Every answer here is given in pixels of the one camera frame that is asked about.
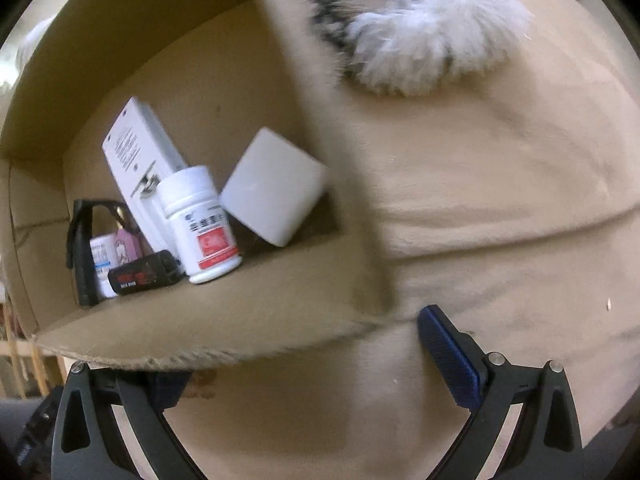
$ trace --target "black and white fur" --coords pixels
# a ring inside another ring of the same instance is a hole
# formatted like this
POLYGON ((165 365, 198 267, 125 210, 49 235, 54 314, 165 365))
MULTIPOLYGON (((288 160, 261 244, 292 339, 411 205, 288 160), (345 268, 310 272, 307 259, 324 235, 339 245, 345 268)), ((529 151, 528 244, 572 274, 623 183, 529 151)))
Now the black and white fur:
POLYGON ((314 29, 374 92, 425 94, 444 78, 487 70, 526 33, 519 0, 312 0, 314 29))

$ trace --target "small white bottle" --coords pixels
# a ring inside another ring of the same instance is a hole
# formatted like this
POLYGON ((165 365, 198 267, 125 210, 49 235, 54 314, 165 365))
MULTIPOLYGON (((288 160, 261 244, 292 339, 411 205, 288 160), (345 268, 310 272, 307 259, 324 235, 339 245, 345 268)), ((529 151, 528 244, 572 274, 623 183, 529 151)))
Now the small white bottle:
POLYGON ((111 233, 91 238, 90 242, 98 290, 104 300, 117 296, 109 283, 109 271, 118 266, 115 237, 115 233, 111 233))
POLYGON ((240 265, 242 257, 206 166, 165 177, 157 192, 191 283, 214 280, 240 265))

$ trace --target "blue gripper pad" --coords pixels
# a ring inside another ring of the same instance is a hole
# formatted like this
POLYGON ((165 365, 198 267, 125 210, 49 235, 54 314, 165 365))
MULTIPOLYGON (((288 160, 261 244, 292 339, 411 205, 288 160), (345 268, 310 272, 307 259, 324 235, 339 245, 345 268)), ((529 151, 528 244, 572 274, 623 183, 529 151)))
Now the blue gripper pad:
POLYGON ((484 355, 471 336, 460 333, 436 305, 418 314, 418 336, 442 374, 456 404, 475 412, 486 383, 484 355))

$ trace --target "black usb drive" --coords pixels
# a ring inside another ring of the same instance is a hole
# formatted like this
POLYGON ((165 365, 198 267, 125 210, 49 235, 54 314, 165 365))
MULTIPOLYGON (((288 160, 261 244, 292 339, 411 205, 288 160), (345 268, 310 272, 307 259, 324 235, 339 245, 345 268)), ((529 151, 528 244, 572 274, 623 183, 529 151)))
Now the black usb drive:
POLYGON ((109 271, 109 283, 116 294, 132 294, 175 285, 182 277, 182 271, 169 251, 143 256, 137 260, 109 271))

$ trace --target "red label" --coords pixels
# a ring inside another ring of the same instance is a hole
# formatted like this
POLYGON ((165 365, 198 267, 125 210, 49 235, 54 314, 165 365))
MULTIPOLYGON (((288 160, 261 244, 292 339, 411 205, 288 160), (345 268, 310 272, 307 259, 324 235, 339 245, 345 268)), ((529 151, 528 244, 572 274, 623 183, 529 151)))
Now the red label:
POLYGON ((209 267, 213 267, 214 265, 217 265, 220 262, 224 262, 225 260, 228 260, 232 256, 236 256, 236 254, 238 254, 238 248, 229 247, 226 251, 222 251, 221 253, 216 254, 215 256, 212 256, 210 258, 207 258, 206 260, 202 260, 201 262, 198 263, 198 266, 202 270, 209 269, 209 267))
POLYGON ((211 256, 229 248, 229 241, 226 239, 223 227, 216 227, 198 236, 198 243, 202 256, 211 256))
POLYGON ((208 256, 208 258, 198 263, 198 266, 203 270, 209 269, 209 267, 213 267, 238 254, 238 248, 229 245, 229 240, 226 239, 223 227, 216 227, 199 235, 198 243, 202 256, 208 256))

